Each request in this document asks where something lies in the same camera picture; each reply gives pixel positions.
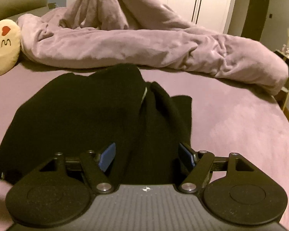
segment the folded black clothing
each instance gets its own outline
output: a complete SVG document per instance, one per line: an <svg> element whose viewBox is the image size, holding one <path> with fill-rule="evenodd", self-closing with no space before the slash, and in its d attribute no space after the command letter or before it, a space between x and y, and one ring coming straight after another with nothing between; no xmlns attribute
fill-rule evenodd
<svg viewBox="0 0 289 231"><path fill-rule="evenodd" d="M61 75L17 110L0 145L0 171L14 184L56 152L77 157L115 143L113 185L180 183L177 149L190 143L191 102L145 82L133 64Z"/></svg>

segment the gray ribbed surface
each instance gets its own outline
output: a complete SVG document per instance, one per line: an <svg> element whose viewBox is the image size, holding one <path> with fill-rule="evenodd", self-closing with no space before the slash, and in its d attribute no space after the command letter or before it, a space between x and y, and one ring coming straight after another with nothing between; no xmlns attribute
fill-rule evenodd
<svg viewBox="0 0 289 231"><path fill-rule="evenodd" d="M194 195L181 194L172 185L121 185L117 192L96 197L90 209L75 221L57 228L34 229L15 225L10 231L224 231L239 228L212 217ZM257 230L285 230L278 224Z"/></svg>

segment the red heart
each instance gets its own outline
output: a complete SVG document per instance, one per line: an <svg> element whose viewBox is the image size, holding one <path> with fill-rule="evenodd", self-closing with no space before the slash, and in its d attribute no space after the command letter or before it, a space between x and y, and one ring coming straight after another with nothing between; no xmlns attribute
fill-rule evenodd
<svg viewBox="0 0 289 231"><path fill-rule="evenodd" d="M11 29L8 26L2 28L2 36L6 36Z"/></svg>

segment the yellow plush pillow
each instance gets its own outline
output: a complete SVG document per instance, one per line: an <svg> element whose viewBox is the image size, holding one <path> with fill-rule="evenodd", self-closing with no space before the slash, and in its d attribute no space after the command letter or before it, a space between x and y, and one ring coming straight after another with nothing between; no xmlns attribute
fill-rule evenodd
<svg viewBox="0 0 289 231"><path fill-rule="evenodd" d="M16 64L20 52L20 28L12 20L0 21L0 75Z"/></svg>

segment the pink bed sheet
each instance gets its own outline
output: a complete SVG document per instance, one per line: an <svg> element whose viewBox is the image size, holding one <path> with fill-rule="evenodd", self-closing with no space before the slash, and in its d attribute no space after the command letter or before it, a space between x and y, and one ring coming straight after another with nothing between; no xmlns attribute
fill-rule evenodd
<svg viewBox="0 0 289 231"><path fill-rule="evenodd" d="M81 75L93 71L73 70ZM0 77L0 143L18 107L66 72L71 71L23 62ZM141 69L141 73L144 80L157 81L170 96L193 98L193 149L216 156L241 153L286 190L288 207L281 224L289 229L289 123L273 97L255 86L199 74L166 69ZM0 231L12 224L4 204L10 187L0 182Z"/></svg>

